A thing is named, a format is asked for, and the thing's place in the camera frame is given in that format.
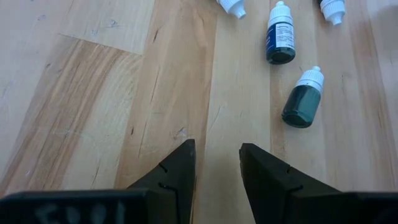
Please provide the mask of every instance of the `small bottle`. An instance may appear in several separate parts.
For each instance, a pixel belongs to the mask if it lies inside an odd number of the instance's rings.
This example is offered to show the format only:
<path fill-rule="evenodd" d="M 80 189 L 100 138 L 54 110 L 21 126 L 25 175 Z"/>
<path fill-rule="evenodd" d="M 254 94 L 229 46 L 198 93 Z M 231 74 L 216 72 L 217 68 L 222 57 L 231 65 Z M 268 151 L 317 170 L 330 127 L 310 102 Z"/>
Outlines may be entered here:
<path fill-rule="evenodd" d="M 290 8 L 279 1 L 271 10 L 267 32 L 267 61 L 274 65 L 291 62 L 296 56 Z"/>
<path fill-rule="evenodd" d="M 343 22 L 346 14 L 345 0 L 317 0 L 325 19 L 333 25 Z"/>
<path fill-rule="evenodd" d="M 244 0 L 217 0 L 228 14 L 234 14 L 238 19 L 246 16 Z"/>
<path fill-rule="evenodd" d="M 311 126 L 323 91 L 324 77 L 318 66 L 306 71 L 296 83 L 282 112 L 282 119 L 290 126 Z"/>

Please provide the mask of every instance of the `wooden floor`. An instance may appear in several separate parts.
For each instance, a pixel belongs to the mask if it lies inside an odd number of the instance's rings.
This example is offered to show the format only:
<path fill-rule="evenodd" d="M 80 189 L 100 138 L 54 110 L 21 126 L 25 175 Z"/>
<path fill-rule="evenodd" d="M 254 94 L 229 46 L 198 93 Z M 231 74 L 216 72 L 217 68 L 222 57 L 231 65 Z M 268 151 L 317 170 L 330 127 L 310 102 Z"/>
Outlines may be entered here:
<path fill-rule="evenodd" d="M 398 0 L 346 1 L 341 26 L 286 0 L 297 56 L 264 60 L 269 11 L 215 0 L 0 0 L 0 195 L 124 188 L 188 138 L 195 223 L 254 223 L 238 149 L 252 142 L 340 190 L 398 190 Z M 280 112 L 303 71 L 314 124 Z"/>

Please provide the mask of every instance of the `bottle label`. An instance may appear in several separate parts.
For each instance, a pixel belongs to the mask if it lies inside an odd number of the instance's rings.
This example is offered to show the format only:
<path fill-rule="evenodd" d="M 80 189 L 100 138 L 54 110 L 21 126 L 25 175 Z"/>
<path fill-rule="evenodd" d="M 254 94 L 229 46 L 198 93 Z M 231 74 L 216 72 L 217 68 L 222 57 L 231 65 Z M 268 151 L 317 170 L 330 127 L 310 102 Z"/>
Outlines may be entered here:
<path fill-rule="evenodd" d="M 288 23 L 278 23 L 270 26 L 267 33 L 267 51 L 278 47 L 294 49 L 294 28 Z"/>

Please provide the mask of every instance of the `wood grain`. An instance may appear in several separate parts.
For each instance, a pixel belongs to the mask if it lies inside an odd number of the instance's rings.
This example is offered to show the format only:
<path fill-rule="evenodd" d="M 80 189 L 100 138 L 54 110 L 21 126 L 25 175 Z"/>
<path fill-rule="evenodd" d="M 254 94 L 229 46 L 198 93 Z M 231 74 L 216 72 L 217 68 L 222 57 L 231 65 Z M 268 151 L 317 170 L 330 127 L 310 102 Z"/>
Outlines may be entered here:
<path fill-rule="evenodd" d="M 195 223 L 254 223 L 252 142 L 340 190 L 398 189 L 398 0 L 346 1 L 342 25 L 286 0 L 297 56 L 264 59 L 277 0 L 0 1 L 0 194 L 125 188 L 197 142 Z M 325 89 L 308 129 L 280 118 L 301 74 Z"/>
<path fill-rule="evenodd" d="M 142 54 L 154 0 L 73 0 L 62 34 Z"/>

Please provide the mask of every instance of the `white bottle cap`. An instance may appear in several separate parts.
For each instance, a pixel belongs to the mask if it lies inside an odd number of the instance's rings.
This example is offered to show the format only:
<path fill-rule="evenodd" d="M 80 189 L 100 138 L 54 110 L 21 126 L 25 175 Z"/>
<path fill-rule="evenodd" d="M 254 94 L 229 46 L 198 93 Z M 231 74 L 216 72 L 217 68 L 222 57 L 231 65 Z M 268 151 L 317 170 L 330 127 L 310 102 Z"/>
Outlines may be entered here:
<path fill-rule="evenodd" d="M 334 26 L 341 24 L 343 16 L 346 14 L 344 0 L 323 0 L 321 10 L 325 19 L 332 22 Z"/>
<path fill-rule="evenodd" d="M 246 16 L 244 0 L 217 0 L 228 14 L 234 14 L 238 19 Z"/>
<path fill-rule="evenodd" d="M 268 21 L 268 29 L 270 26 L 278 22 L 288 22 L 293 25 L 293 17 L 290 13 L 290 8 L 285 5 L 283 1 L 276 3 L 275 8 L 271 10 Z"/>
<path fill-rule="evenodd" d="M 304 72 L 301 78 L 297 81 L 296 86 L 308 85 L 317 89 L 320 93 L 323 91 L 323 81 L 325 77 L 321 72 L 321 68 L 314 66 L 311 70 Z"/>

